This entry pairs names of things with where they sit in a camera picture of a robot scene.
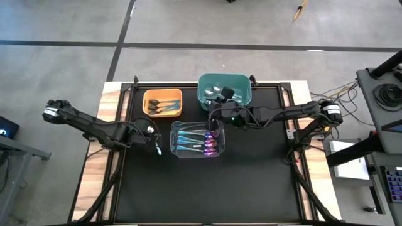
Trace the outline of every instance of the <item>keyboard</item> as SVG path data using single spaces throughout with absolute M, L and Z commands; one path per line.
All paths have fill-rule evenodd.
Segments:
M 402 203 L 402 167 L 382 166 L 381 171 L 387 183 L 389 199 L 393 203 Z

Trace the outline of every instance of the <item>white paper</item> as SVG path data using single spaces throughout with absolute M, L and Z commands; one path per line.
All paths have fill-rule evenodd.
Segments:
M 341 141 L 330 141 L 329 144 L 331 151 L 333 152 L 337 152 L 354 145 L 353 143 Z M 336 166 L 334 170 L 336 177 L 370 180 L 364 157 Z

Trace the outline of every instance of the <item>teal bin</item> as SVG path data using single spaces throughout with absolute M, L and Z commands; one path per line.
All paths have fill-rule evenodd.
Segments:
M 198 101 L 204 110 L 208 110 L 209 102 L 221 96 L 223 87 L 234 90 L 233 100 L 246 105 L 251 101 L 251 83 L 245 75 L 234 74 L 205 74 L 198 81 Z

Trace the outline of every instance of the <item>gray floor tile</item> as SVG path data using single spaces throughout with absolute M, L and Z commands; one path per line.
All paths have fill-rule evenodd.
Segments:
M 374 207 L 374 201 L 369 187 L 344 187 L 334 186 L 337 196 L 340 214 L 348 223 L 361 223 L 367 225 L 394 225 L 389 208 L 385 207 L 386 214 L 369 213 L 362 210 L 363 207 Z
M 30 225 L 65 223 L 88 146 L 82 133 L 42 119 L 49 99 L 95 115 L 114 48 L 0 46 L 0 115 L 21 127 L 16 140 L 52 152 L 34 158 L 14 214 Z
M 117 42 L 129 0 L 3 0 L 0 40 Z
M 312 92 L 321 93 L 353 81 L 356 70 L 376 67 L 391 55 L 392 53 L 123 49 L 114 80 L 131 81 L 137 75 L 142 81 L 197 81 L 205 73 L 241 73 L 254 75 L 258 80 L 307 80 Z M 359 108 L 355 115 L 364 122 L 372 123 L 360 90 L 355 103 Z M 354 109 L 352 104 L 346 106 L 349 110 Z M 369 130 L 374 129 L 357 122 L 351 116 L 345 117 L 344 121 L 338 127 L 341 138 L 367 137 Z
M 397 1 L 138 0 L 126 42 L 250 45 L 402 45 Z

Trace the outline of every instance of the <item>orange tray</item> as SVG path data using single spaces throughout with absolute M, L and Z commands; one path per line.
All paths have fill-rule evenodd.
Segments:
M 151 115 L 149 114 L 148 106 L 149 100 L 158 100 L 160 102 L 169 100 L 180 100 L 180 108 L 178 110 L 171 110 L 168 112 L 161 112 L 160 114 Z M 160 103 L 158 107 L 163 107 L 164 105 L 170 105 L 171 103 Z M 177 117 L 182 113 L 183 107 L 183 96 L 180 89 L 154 89 L 147 90 L 144 93 L 143 98 L 143 112 L 152 118 L 158 117 Z

